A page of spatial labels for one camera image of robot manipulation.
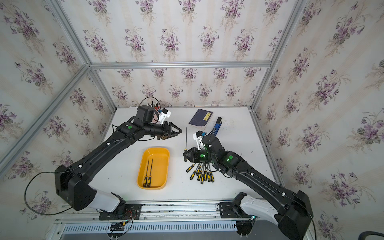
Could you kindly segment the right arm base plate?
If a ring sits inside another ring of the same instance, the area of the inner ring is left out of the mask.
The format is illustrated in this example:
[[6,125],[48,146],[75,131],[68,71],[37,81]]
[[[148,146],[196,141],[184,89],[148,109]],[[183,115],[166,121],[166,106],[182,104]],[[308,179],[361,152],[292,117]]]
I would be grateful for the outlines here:
[[252,215],[247,215],[240,207],[241,200],[246,197],[247,194],[240,192],[232,202],[221,202],[217,204],[217,211],[220,214],[221,219],[239,219],[246,218],[251,219]]

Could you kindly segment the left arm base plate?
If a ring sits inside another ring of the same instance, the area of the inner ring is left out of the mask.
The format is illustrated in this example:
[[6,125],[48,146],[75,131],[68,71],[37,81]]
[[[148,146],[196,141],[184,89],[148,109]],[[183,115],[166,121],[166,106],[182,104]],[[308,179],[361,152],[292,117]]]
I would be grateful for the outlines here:
[[114,221],[114,220],[138,220],[140,218],[142,204],[125,204],[118,206],[113,212],[101,211],[99,221]]

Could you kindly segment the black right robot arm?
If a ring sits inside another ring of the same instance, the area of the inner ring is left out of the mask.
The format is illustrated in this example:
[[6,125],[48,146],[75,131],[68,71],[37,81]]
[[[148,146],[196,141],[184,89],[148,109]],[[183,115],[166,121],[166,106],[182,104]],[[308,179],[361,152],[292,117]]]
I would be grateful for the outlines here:
[[247,185],[263,200],[239,193],[233,200],[237,215],[262,217],[278,226],[290,240],[302,240],[313,224],[313,210],[309,196],[303,191],[296,193],[279,185],[256,169],[243,157],[227,151],[212,134],[203,137],[203,147],[193,147],[183,154],[185,161],[212,164],[224,176]]

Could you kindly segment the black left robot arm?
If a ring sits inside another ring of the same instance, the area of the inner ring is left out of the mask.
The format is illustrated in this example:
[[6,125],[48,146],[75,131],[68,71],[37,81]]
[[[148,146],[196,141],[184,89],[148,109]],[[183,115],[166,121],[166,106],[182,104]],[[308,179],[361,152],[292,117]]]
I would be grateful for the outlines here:
[[164,122],[160,125],[131,117],[88,155],[69,167],[61,165],[56,168],[56,193],[76,211],[89,207],[123,215],[126,212],[126,202],[123,198],[114,193],[94,189],[89,183],[115,156],[144,136],[166,140],[182,132],[182,129],[173,123]]

